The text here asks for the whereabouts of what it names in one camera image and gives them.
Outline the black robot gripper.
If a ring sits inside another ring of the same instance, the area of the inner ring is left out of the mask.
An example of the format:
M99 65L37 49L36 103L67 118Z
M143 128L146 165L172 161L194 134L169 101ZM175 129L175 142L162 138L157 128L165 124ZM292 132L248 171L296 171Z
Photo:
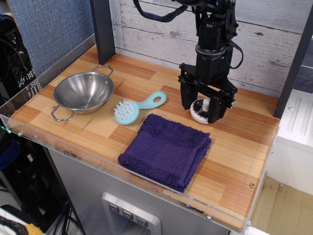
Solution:
M233 46L224 46L216 51L209 51L196 47L196 64L179 65L181 103L185 110L201 93L210 98L208 110L208 123L214 123L224 117L227 108L235 105L234 95L238 89L228 80L231 66Z

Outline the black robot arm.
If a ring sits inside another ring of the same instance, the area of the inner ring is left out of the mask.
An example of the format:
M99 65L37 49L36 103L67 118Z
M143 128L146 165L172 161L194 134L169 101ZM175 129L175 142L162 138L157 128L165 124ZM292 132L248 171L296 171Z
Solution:
M198 43L194 66L180 64L181 100L184 109L190 110L194 120L212 124L223 118L228 108L235 106L238 89L228 80L237 36L233 0L193 0L190 5L196 18Z

